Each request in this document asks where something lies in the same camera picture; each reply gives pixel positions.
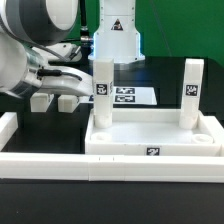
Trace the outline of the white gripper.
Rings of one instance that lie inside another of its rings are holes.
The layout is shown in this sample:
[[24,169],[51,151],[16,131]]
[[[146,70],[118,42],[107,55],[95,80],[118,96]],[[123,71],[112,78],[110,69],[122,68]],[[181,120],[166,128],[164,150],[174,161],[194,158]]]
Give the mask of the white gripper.
[[41,93],[90,96],[93,94],[93,78],[88,73],[67,66],[45,66],[35,71],[40,81]]

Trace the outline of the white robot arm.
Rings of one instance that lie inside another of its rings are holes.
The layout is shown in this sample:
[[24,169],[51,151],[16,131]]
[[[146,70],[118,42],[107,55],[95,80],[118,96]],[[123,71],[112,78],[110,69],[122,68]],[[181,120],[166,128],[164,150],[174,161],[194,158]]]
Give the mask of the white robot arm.
[[[88,57],[112,58],[126,67],[142,61],[135,28],[136,0],[99,0],[100,25]],[[47,51],[75,25],[78,0],[0,0],[0,92],[22,97],[27,92],[88,96],[92,77],[80,70],[51,66],[36,50]]]

